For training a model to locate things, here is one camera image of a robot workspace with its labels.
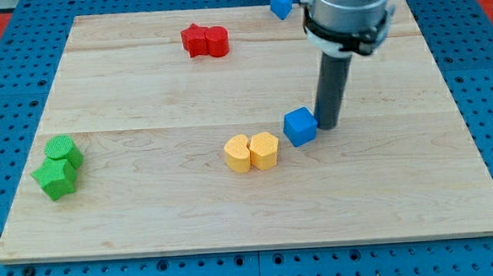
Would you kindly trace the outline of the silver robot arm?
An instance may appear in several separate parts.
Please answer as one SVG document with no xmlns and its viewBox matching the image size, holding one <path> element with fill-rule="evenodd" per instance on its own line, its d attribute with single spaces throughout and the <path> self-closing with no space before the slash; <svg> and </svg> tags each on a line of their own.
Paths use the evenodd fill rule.
<svg viewBox="0 0 493 276">
<path fill-rule="evenodd" d="M 394 6 L 388 0 L 300 0 L 303 30 L 323 54 L 370 56 L 387 38 Z"/>
</svg>

